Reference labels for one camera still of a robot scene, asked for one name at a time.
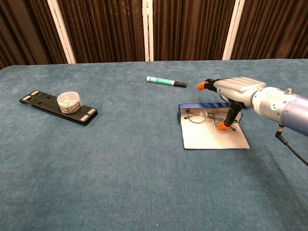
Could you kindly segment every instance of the marker cap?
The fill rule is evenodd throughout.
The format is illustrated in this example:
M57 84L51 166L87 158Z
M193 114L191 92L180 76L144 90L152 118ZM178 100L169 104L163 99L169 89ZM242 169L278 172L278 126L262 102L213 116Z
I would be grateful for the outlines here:
M185 87L187 87L187 83L174 81L174 86L185 88Z

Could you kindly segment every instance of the green marker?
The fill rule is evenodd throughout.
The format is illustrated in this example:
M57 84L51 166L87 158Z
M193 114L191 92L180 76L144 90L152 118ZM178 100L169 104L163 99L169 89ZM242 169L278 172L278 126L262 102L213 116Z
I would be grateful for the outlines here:
M148 76L146 78L146 81L152 82L152 83L161 83L161 84L166 84L166 85L171 85L171 86L176 86L176 87L182 87L182 88L187 87L187 83L182 83L182 82L164 79L164 78L155 78L155 77Z

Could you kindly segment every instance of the orange fingertip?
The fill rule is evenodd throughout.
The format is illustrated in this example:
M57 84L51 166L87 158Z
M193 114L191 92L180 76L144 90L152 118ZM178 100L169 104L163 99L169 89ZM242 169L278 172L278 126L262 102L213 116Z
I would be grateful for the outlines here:
M231 128L231 126L227 127L225 125L225 123L221 123L221 124L218 125L217 128L218 128L218 130L227 130L227 129Z
M204 89L206 89L206 88L205 88L206 83L207 83L207 81L200 83L200 84L197 86L197 89L198 89L198 90L204 90Z

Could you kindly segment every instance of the blue fabric surface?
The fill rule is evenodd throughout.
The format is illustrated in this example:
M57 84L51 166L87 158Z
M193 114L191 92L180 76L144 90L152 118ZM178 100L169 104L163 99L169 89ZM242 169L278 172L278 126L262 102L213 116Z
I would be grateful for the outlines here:
M10 66L0 71L0 230L306 231L308 168L243 110L250 150L184 150L179 103L217 103L207 78L246 76L308 96L308 60ZM187 82L179 88L147 76ZM86 127L19 99L75 90ZM308 159L308 138L285 129Z

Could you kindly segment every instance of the curtain fold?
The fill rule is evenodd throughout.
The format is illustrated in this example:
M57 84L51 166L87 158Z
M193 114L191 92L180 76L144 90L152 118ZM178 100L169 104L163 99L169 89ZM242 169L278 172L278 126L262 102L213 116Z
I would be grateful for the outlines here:
M307 0L246 0L231 59L308 58Z
M47 1L0 1L0 68L67 63Z
M142 0L60 0L77 63L144 61Z
M235 0L154 0L154 60L222 59Z

